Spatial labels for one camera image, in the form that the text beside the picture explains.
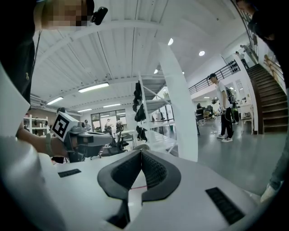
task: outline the black rubber pad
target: black rubber pad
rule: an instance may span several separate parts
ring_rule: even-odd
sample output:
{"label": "black rubber pad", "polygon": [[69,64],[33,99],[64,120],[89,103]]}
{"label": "black rubber pad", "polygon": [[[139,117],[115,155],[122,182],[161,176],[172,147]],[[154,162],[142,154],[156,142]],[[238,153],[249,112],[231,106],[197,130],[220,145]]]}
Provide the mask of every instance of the black rubber pad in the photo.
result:
{"label": "black rubber pad", "polygon": [[207,189],[206,193],[230,225],[245,216],[219,188]]}
{"label": "black rubber pad", "polygon": [[58,175],[60,176],[60,178],[62,178],[62,177],[71,176],[71,175],[74,175],[74,174],[80,173],[80,172],[81,172],[81,170],[79,170],[79,169],[72,169],[72,170],[68,170],[68,171],[59,172]]}

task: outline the recessed light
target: recessed light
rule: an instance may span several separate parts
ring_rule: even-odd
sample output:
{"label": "recessed light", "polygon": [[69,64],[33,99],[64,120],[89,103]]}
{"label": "recessed light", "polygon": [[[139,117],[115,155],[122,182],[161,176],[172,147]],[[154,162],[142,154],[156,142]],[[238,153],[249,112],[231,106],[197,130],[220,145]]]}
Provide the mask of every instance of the recessed light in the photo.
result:
{"label": "recessed light", "polygon": [[173,43],[173,39],[171,38],[170,41],[168,42],[168,45],[170,46],[172,45],[172,43]]}
{"label": "recessed light", "polygon": [[112,105],[107,105],[107,106],[103,106],[103,107],[110,107],[110,106],[120,106],[120,103],[112,104]]}
{"label": "recessed light", "polygon": [[200,52],[199,52],[199,56],[203,56],[204,54],[205,54],[204,51],[200,51]]}
{"label": "recessed light", "polygon": [[89,108],[89,109],[84,109],[84,110],[80,110],[80,111],[77,111],[77,112],[90,111],[90,110],[92,110],[92,109]]}
{"label": "recessed light", "polygon": [[108,87],[108,86],[109,86],[108,83],[102,83],[102,84],[98,84],[98,85],[91,86],[91,87],[88,87],[88,88],[79,89],[78,91],[79,91],[80,93],[83,93],[83,92],[88,92],[88,91],[91,91],[91,90],[95,90],[95,89],[99,89],[99,88],[104,88],[104,87]]}
{"label": "recessed light", "polygon": [[51,105],[52,103],[56,103],[57,101],[62,100],[62,99],[63,99],[63,97],[59,97],[59,98],[57,98],[55,100],[52,100],[51,102],[47,103],[47,105]]}

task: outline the ceiling light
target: ceiling light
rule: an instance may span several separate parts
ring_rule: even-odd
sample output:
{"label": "ceiling light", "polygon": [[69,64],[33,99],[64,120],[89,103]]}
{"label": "ceiling light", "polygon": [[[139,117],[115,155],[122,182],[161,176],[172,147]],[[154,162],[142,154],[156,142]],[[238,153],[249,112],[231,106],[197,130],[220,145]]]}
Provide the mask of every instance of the ceiling light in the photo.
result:
{"label": "ceiling light", "polygon": [[199,52],[199,56],[203,56],[204,54],[205,54],[204,51],[200,51],[200,52]]}
{"label": "ceiling light", "polygon": [[52,103],[55,103],[55,102],[57,102],[59,100],[62,100],[62,99],[63,99],[63,97],[59,97],[59,98],[57,98],[55,100],[52,100],[51,102],[47,103],[47,105],[51,105]]}
{"label": "ceiling light", "polygon": [[102,83],[102,84],[98,84],[98,85],[91,86],[91,87],[88,87],[88,88],[79,89],[78,91],[80,93],[83,93],[83,92],[88,92],[88,91],[91,91],[91,90],[104,88],[104,87],[108,87],[108,86],[109,86],[108,83]]}
{"label": "ceiling light", "polygon": [[168,42],[168,45],[170,46],[172,45],[172,43],[173,43],[173,39],[171,38],[170,41]]}
{"label": "ceiling light", "polygon": [[89,109],[84,109],[84,110],[80,110],[80,111],[77,111],[77,112],[90,111],[90,110],[92,110],[92,109],[89,108]]}
{"label": "ceiling light", "polygon": [[120,103],[112,104],[112,105],[107,105],[107,106],[103,106],[103,107],[110,107],[110,106],[120,106]]}

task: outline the wooden stair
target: wooden stair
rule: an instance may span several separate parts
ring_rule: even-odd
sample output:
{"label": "wooden stair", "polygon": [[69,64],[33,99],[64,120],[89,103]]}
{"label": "wooden stair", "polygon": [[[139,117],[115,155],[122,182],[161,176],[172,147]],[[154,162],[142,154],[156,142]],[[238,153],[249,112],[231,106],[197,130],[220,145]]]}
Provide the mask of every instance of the wooden stair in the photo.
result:
{"label": "wooden stair", "polygon": [[249,68],[247,73],[261,97],[264,132],[286,132],[289,119],[286,94],[261,65]]}

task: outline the white sneaker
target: white sneaker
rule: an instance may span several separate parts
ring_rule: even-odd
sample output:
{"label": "white sneaker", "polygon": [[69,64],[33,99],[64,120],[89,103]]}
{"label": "white sneaker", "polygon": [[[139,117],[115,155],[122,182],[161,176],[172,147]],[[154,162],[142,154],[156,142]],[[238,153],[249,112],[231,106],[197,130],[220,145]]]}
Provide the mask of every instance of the white sneaker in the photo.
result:
{"label": "white sneaker", "polygon": [[272,196],[275,196],[275,194],[276,194],[276,190],[273,189],[270,184],[268,184],[265,192],[264,192],[263,195],[261,196],[260,202],[261,202],[261,203],[264,202],[264,201],[267,200],[268,198],[270,198],[270,197],[272,197]]}
{"label": "white sneaker", "polygon": [[222,139],[223,143],[231,142],[231,141],[233,141],[233,137],[232,138],[226,137],[225,139]]}
{"label": "white sneaker", "polygon": [[221,135],[221,134],[217,135],[216,137],[217,137],[217,138],[220,138],[220,139],[225,139],[225,136],[224,136],[224,135]]}

